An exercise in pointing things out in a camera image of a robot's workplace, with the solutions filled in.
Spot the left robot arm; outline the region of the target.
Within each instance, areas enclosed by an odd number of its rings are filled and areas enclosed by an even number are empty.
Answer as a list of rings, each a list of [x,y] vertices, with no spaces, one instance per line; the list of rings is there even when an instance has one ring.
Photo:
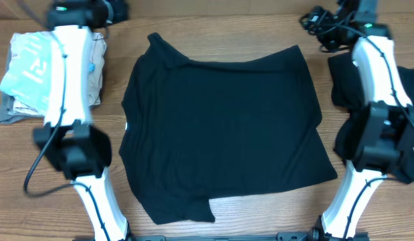
[[[125,1],[54,1],[47,13],[53,63],[48,110],[34,129],[46,157],[80,196],[95,240],[130,240],[131,231],[111,184],[112,148],[97,129],[88,102],[88,62],[93,30],[128,19]]]

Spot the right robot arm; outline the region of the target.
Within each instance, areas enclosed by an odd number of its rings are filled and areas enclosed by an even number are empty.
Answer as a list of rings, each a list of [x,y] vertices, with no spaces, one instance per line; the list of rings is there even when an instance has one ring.
[[[389,27],[377,23],[377,1],[338,1],[335,13],[315,6],[301,26],[321,52],[349,50],[364,102],[346,128],[346,171],[330,206],[309,232],[284,232],[278,240],[368,240],[356,225],[382,182],[413,183],[396,171],[414,161],[414,104],[405,92]]]

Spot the black t-shirt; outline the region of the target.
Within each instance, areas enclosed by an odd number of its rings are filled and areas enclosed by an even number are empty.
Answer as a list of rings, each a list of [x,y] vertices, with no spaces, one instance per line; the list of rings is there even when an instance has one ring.
[[[298,46],[248,62],[200,62],[157,33],[148,40],[122,100],[119,153],[154,223],[214,222],[211,199],[337,178]]]

